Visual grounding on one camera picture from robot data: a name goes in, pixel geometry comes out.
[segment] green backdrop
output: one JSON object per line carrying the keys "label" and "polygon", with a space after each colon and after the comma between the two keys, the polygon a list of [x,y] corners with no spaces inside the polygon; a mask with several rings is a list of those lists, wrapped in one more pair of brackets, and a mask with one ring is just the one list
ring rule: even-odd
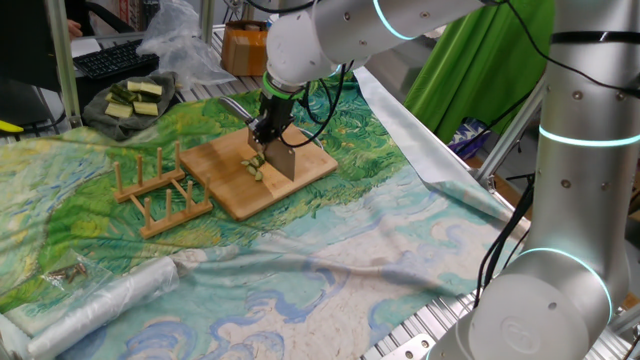
{"label": "green backdrop", "polygon": [[[549,51],[553,0],[511,0],[542,51]],[[451,23],[405,106],[448,143],[465,117],[490,123],[531,91],[546,61],[508,6],[482,8]],[[501,131],[517,111],[495,128]]]}

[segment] knife blade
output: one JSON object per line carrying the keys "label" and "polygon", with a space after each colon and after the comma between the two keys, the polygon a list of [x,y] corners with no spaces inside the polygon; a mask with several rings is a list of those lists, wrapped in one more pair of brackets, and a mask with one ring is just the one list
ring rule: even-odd
{"label": "knife blade", "polygon": [[267,145],[261,145],[253,137],[251,129],[248,131],[247,143],[253,150],[263,153],[265,160],[289,180],[295,180],[296,151],[286,146],[280,140],[274,140]]}

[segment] keyboard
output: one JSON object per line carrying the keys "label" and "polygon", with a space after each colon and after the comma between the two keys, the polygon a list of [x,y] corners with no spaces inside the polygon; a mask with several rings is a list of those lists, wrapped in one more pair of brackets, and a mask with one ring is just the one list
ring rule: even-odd
{"label": "keyboard", "polygon": [[135,69],[144,65],[158,63],[158,56],[138,55],[136,49],[142,40],[104,49],[91,54],[73,58],[74,65],[91,79],[102,79],[107,76]]}

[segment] cucumber slice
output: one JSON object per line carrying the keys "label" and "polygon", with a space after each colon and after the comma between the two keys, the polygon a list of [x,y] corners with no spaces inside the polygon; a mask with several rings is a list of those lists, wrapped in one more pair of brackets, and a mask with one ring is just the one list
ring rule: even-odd
{"label": "cucumber slice", "polygon": [[133,114],[133,108],[131,106],[111,103],[107,106],[107,110],[105,110],[104,113],[117,118],[128,118]]}
{"label": "cucumber slice", "polygon": [[249,162],[256,169],[260,168],[260,166],[262,165],[262,164],[260,164],[260,161],[258,161],[258,159],[256,159],[255,157],[251,158],[251,160],[249,160]]}
{"label": "cucumber slice", "polygon": [[136,110],[136,114],[158,116],[158,104],[135,101],[133,107]]}
{"label": "cucumber slice", "polygon": [[162,100],[162,97],[160,96],[155,96],[155,95],[147,95],[147,94],[138,94],[139,96],[142,97],[142,102],[154,102],[154,103],[159,103],[160,100]]}
{"label": "cucumber slice", "polygon": [[111,85],[111,89],[109,89],[109,91],[120,96],[121,98],[125,99],[128,102],[132,102],[137,98],[136,94],[132,93],[131,91],[123,88],[118,84]]}
{"label": "cucumber slice", "polygon": [[258,173],[258,170],[256,170],[256,168],[251,165],[247,165],[247,171],[253,176],[256,176],[256,174]]}
{"label": "cucumber slice", "polygon": [[126,102],[126,100],[124,100],[123,98],[121,98],[120,96],[114,94],[114,93],[109,93],[107,94],[107,97],[104,98],[105,100],[107,100],[107,102],[113,103],[113,104],[120,104],[120,105],[129,105],[128,102]]}
{"label": "cucumber slice", "polygon": [[145,94],[160,96],[162,95],[162,86],[150,84],[150,83],[141,83],[140,92]]}
{"label": "cucumber slice", "polygon": [[140,86],[142,86],[142,83],[127,81],[127,90],[129,91],[138,92],[140,91]]}

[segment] teal light ring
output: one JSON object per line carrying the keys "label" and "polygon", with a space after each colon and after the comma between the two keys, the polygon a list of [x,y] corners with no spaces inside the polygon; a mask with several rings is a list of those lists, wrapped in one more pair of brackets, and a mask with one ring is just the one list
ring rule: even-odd
{"label": "teal light ring", "polygon": [[598,273],[593,270],[589,265],[587,265],[584,261],[578,259],[577,257],[566,253],[564,251],[561,250],[557,250],[557,249],[551,249],[551,248],[539,248],[539,249],[531,249],[531,250],[527,250],[525,252],[523,252],[522,254],[520,254],[520,256],[524,256],[526,254],[532,253],[532,252],[536,252],[536,251],[549,251],[552,253],[556,253],[556,254],[560,254],[560,255],[564,255],[566,257],[568,257],[569,259],[577,262],[578,264],[582,265],[585,269],[589,270],[589,272],[591,274],[593,274],[593,276],[595,276],[598,279],[598,282],[600,282],[600,286],[602,286],[602,289],[604,290],[604,293],[607,295],[607,300],[609,300],[609,321],[611,321],[611,318],[613,317],[613,301],[611,300],[611,295],[609,294],[609,289],[607,289],[607,285],[605,285],[604,281],[602,280],[602,278],[600,277],[600,275],[598,275]]}
{"label": "teal light ring", "polygon": [[384,26],[386,26],[387,30],[389,30],[393,35],[399,37],[402,40],[413,40],[413,39],[415,39],[415,38],[404,36],[404,35],[400,34],[399,32],[396,31],[396,29],[393,28],[393,26],[391,26],[391,24],[389,23],[387,18],[384,17],[384,14],[382,13],[382,8],[380,7],[380,0],[373,0],[373,6],[376,7],[376,12],[378,12],[378,16],[380,17],[380,20],[382,21]]}
{"label": "teal light ring", "polygon": [[542,134],[547,139],[561,142],[564,144],[575,145],[575,146],[586,146],[586,147],[615,147],[615,146],[625,146],[631,145],[638,141],[640,141],[640,135],[634,136],[627,139],[619,139],[619,140],[580,140],[580,139],[572,139],[556,134],[552,134],[547,130],[542,128],[540,125],[540,134]]}

